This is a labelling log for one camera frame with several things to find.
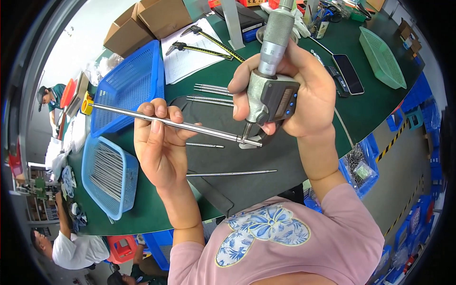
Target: black cloth mat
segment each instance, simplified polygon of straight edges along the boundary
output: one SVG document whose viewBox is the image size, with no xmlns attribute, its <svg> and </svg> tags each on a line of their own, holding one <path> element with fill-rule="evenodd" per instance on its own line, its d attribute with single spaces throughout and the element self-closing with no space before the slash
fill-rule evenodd
<svg viewBox="0 0 456 285">
<path fill-rule="evenodd" d="M 241 135 L 245 122 L 233 119 L 233 108 L 187 101 L 178 97 L 170 105 L 181 108 L 188 123 Z M 251 135 L 256 134 L 254 126 Z M 224 145 L 225 148 L 187 146 L 189 173 L 215 173 L 274 170 L 277 172 L 239 176 L 188 177 L 189 182 L 215 208 L 229 217 L 268 198 L 276 196 L 307 179 L 299 157 L 296 138 L 282 129 L 266 146 L 240 149 L 228 140 L 198 134 L 188 142 Z"/>
</svg>

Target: man in white shirt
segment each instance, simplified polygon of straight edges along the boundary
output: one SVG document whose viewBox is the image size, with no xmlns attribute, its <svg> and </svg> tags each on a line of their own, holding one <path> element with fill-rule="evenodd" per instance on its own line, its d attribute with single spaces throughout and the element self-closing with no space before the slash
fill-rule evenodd
<svg viewBox="0 0 456 285">
<path fill-rule="evenodd" d="M 56 205 L 60 219 L 58 237 L 52 244 L 38 231 L 32 231 L 31 240 L 35 249 L 66 269 L 82 269 L 107 259 L 110 252 L 104 237 L 71 233 L 60 192 L 56 195 Z"/>
</svg>

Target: cap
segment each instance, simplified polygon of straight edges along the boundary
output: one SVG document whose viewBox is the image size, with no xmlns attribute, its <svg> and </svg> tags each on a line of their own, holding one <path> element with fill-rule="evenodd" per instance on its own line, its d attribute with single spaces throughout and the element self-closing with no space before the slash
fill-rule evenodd
<svg viewBox="0 0 456 285">
<path fill-rule="evenodd" d="M 108 285 L 124 285 L 124 282 L 122 281 L 122 275 L 119 271 L 115 271 L 113 274 L 111 274 L 108 277 L 107 283 Z"/>
<path fill-rule="evenodd" d="M 41 86 L 40 89 L 38 89 L 37 93 L 36 93 L 36 100 L 38 101 L 38 112 L 41 112 L 41 105 L 42 105 L 42 102 L 43 102 L 43 96 L 44 96 L 44 91 L 46 90 L 47 88 L 45 86 Z"/>
</svg>

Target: person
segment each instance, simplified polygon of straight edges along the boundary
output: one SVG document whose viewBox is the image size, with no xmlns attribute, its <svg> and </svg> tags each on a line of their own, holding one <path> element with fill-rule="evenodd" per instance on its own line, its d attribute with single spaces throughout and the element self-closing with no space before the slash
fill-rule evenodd
<svg viewBox="0 0 456 285">
<path fill-rule="evenodd" d="M 249 113 L 246 87 L 259 59 L 257 54 L 243 62 L 228 86 L 235 120 Z M 205 245 L 198 204 L 186 179 L 185 141 L 196 133 L 157 120 L 135 120 L 136 155 L 175 229 L 169 284 L 363 285 L 377 267 L 383 235 L 338 170 L 333 79 L 291 41 L 277 73 L 300 83 L 295 113 L 283 129 L 297 138 L 322 213 L 273 197 L 222 221 Z M 162 99 L 144 103 L 138 111 L 183 122 L 179 108 L 166 107 Z M 274 123 L 262 128 L 269 135 L 276 131 Z"/>
<path fill-rule="evenodd" d="M 31 240 L 35 249 L 65 269 L 82 269 L 107 259 L 110 251 L 106 237 L 71 233 L 61 192 L 56 195 L 56 205 L 60 220 L 58 236 L 52 244 L 47 237 L 32 230 Z"/>
<path fill-rule="evenodd" d="M 154 257 L 151 255 L 146 259 L 143 259 L 143 252 L 145 247 L 145 241 L 141 234 L 137 235 L 138 247 L 135 251 L 135 256 L 133 257 L 133 266 L 131 267 L 131 274 L 120 274 L 118 270 L 114 271 L 108 277 L 108 285 L 166 285 L 167 284 L 167 275 L 166 271 L 161 270 L 158 267 L 157 262 L 155 262 Z M 152 272 L 151 274 L 144 273 L 140 265 L 144 265 L 148 270 Z"/>
<path fill-rule="evenodd" d="M 41 86 L 38 92 L 36 93 L 36 100 L 39 104 L 38 112 L 41 112 L 41 107 L 44 104 L 47 104 L 49 108 L 49 121 L 51 123 L 53 137 L 57 137 L 58 133 L 58 126 L 55 122 L 55 109 L 63 110 L 63 108 L 60 107 L 60 101 L 62 99 L 65 87 L 65 84 L 56 84 L 54 87 L 51 88 Z"/>
</svg>

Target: yellow-black hazard tape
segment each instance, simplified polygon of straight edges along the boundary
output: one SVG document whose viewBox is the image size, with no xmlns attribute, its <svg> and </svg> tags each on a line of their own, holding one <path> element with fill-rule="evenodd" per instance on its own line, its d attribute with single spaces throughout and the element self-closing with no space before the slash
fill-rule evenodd
<svg viewBox="0 0 456 285">
<path fill-rule="evenodd" d="M 382 157 L 385 156 L 385 154 L 388 152 L 388 150 L 391 149 L 391 147 L 394 145 L 394 143 L 396 142 L 396 140 L 399 138 L 400 134 L 402 133 L 402 131 L 405 129 L 405 127 L 407 126 L 407 124 L 409 123 L 409 119 L 406 119 L 405 120 L 405 123 L 402 125 L 402 127 L 399 129 L 398 133 L 396 134 L 396 136 L 393 138 L 393 140 L 389 143 L 389 145 L 386 147 L 386 149 L 384 149 L 384 151 L 380 152 L 380 155 L 377 157 L 377 159 L 375 160 L 376 162 L 378 162 L 380 159 L 382 159 Z"/>
<path fill-rule="evenodd" d="M 402 210 L 402 212 L 400 213 L 399 217 L 394 221 L 393 225 L 391 227 L 389 227 L 389 229 L 386 231 L 386 233 L 383 235 L 384 237 L 386 237 L 386 235 L 393 229 L 393 227 L 397 224 L 397 222 L 399 221 L 400 217 L 403 215 L 403 213 L 405 212 L 405 210 L 407 209 L 407 207 L 410 205 L 410 203 L 412 202 L 413 200 L 413 197 L 415 196 L 416 192 L 418 191 L 418 187 L 420 186 L 421 184 L 421 189 L 422 189 L 422 192 L 424 192 L 424 177 L 423 175 L 421 174 L 421 178 L 420 178 L 420 181 L 418 182 L 418 185 L 416 186 L 415 188 L 415 191 L 413 191 L 413 194 L 412 196 L 410 197 L 409 201 L 407 202 L 407 205 L 405 205 L 404 209 Z"/>
</svg>

